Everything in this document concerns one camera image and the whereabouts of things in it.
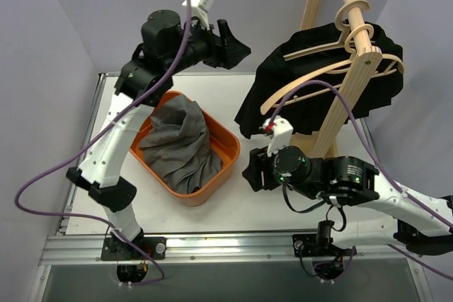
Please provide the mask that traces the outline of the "grey pleated skirt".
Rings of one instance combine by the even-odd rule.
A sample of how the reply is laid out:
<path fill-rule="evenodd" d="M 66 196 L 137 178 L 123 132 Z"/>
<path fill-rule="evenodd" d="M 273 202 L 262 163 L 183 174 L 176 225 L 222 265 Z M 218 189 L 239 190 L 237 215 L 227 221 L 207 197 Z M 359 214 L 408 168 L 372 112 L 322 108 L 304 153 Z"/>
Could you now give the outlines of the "grey pleated skirt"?
<path fill-rule="evenodd" d="M 152 129 L 139 142 L 139 148 L 144 162 L 171 190 L 194 193 L 222 169 L 197 102 L 177 95 L 157 109 L 150 120 Z"/>

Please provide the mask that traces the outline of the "wooden hanger of black skirt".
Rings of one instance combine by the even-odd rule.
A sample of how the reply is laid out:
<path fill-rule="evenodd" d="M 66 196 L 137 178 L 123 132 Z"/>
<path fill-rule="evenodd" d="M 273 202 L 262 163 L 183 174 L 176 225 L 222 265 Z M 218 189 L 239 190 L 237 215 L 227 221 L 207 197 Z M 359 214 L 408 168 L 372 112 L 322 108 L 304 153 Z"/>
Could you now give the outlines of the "wooden hanger of black skirt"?
<path fill-rule="evenodd" d="M 366 0 L 354 0 L 345 5 L 343 5 L 337 12 L 336 18 L 334 21 L 335 27 L 340 31 L 340 37 L 336 42 L 330 42 L 324 45 L 318 45 L 315 47 L 310 47 L 304 50 L 292 52 L 289 54 L 284 55 L 285 61 L 290 61 L 293 59 L 297 59 L 300 57 L 305 57 L 310 54 L 315 54 L 319 52 L 325 52 L 329 50 L 334 50 L 338 48 L 344 48 L 346 52 L 350 53 L 352 57 L 355 56 L 356 51 L 351 47 L 351 41 L 355 38 L 355 36 L 361 32 L 362 30 L 366 30 L 369 36 L 369 39 L 372 39 L 374 35 L 374 28 L 371 24 L 363 24 L 358 28 L 352 30 L 349 24 L 345 24 L 343 22 L 343 15 L 345 13 L 349 13 L 350 10 L 358 8 L 361 11 L 368 11 L 370 9 L 370 5 Z"/>

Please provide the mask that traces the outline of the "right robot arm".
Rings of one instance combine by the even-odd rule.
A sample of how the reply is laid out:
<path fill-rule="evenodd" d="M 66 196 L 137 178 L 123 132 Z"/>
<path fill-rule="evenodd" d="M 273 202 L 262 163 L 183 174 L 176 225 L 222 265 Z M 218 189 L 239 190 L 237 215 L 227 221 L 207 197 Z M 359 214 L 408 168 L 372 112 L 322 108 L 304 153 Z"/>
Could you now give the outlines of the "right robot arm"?
<path fill-rule="evenodd" d="M 352 156 L 308 158 L 296 146 L 276 153 L 249 154 L 242 172 L 251 188 L 293 191 L 315 201 L 305 214 L 327 204 L 340 213 L 359 207 L 383 213 L 380 219 L 344 221 L 340 228 L 324 219 L 315 236 L 303 242 L 303 256 L 349 251 L 359 245 L 399 245 L 418 255 L 452 251 L 452 197 L 434 198 L 389 182 L 372 164 Z"/>

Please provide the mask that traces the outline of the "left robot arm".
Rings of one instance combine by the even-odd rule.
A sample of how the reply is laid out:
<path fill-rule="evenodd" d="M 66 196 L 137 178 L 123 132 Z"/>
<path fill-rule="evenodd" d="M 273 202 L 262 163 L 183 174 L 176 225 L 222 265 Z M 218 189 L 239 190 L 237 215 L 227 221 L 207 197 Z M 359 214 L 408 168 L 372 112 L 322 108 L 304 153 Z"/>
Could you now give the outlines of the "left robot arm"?
<path fill-rule="evenodd" d="M 214 33 L 193 15 L 181 23 L 175 11 L 151 13 L 141 28 L 142 43 L 117 79 L 101 132 L 85 159 L 67 170 L 67 179 L 104 208 L 119 239 L 117 251 L 127 259 L 142 253 L 143 230 L 132 207 L 137 189 L 120 171 L 139 129 L 173 86 L 174 74 L 200 62 L 230 70 L 251 53 L 226 20 L 217 25 Z"/>

